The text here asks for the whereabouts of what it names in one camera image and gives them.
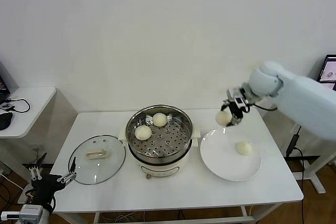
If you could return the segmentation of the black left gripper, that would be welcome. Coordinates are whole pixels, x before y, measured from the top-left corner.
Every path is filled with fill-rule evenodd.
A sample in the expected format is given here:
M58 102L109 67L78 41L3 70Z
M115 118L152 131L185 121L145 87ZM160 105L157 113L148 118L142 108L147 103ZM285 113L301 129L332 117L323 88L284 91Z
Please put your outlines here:
M56 207L55 192L63 190L62 182L71 182L76 178L76 157L73 158L70 170L66 175L40 174L40 167L46 157L44 153L36 163L29 164L28 170L32 179L31 184L35 190L32 204L40 205L46 210L54 210Z

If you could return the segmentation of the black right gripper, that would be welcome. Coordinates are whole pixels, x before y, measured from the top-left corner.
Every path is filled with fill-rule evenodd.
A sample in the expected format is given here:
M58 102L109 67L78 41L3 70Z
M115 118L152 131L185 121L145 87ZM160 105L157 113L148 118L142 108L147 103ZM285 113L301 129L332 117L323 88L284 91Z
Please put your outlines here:
M221 111L224 111L230 105L230 111L233 115L230 122L227 124L229 126L239 125L241 123L241 118L244 117L244 113L249 113L249 105L244 102L243 99L237 98L232 102L229 100L224 100L221 106Z

